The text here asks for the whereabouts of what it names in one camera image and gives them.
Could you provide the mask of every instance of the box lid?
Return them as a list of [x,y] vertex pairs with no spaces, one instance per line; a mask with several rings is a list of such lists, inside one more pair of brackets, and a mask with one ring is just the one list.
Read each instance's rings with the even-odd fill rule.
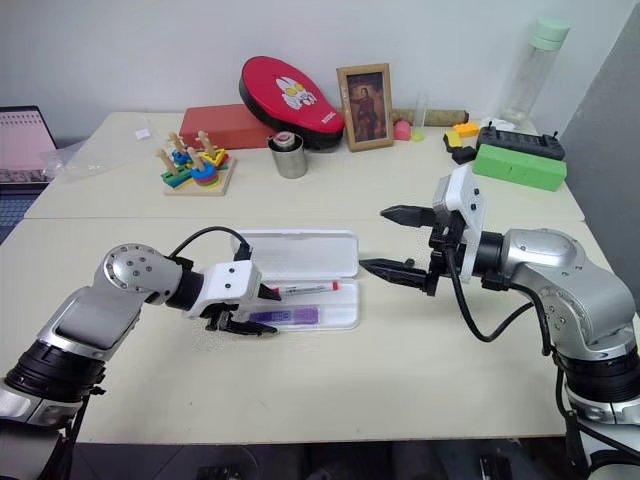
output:
[[[264,280],[321,280],[358,272],[358,239],[349,230],[241,230]],[[232,238],[236,251],[239,242]]]

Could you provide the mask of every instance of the floor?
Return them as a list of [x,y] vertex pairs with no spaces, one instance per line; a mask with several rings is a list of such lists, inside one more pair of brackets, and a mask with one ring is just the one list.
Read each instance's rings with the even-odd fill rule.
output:
[[531,448],[510,440],[250,446],[81,443],[71,478],[196,480],[214,478],[198,477],[202,467],[228,466],[242,480],[482,480],[479,456],[497,454],[508,458],[514,479],[570,479],[563,466],[567,462],[562,439],[540,442],[547,446],[535,449],[537,461],[528,453]]

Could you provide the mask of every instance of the bottle cap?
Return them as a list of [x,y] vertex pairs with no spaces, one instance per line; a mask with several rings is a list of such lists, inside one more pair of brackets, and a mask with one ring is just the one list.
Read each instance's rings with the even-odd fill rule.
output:
[[541,50],[555,52],[562,47],[570,29],[569,24],[561,20],[539,17],[529,44]]
[[273,136],[273,143],[280,148],[291,147],[296,141],[296,137],[291,132],[278,132]]

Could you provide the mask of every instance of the water bottle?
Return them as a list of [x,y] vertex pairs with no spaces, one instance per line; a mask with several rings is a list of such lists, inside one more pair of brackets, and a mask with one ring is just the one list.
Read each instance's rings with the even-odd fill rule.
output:
[[499,110],[499,118],[520,125],[529,116],[569,28],[564,22],[538,18],[527,53]]

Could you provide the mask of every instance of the laptop screen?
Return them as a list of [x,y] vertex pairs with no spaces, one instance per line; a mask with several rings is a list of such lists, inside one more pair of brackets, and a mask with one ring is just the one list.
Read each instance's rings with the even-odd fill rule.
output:
[[51,179],[39,154],[55,149],[38,107],[0,107],[0,189],[44,188]]

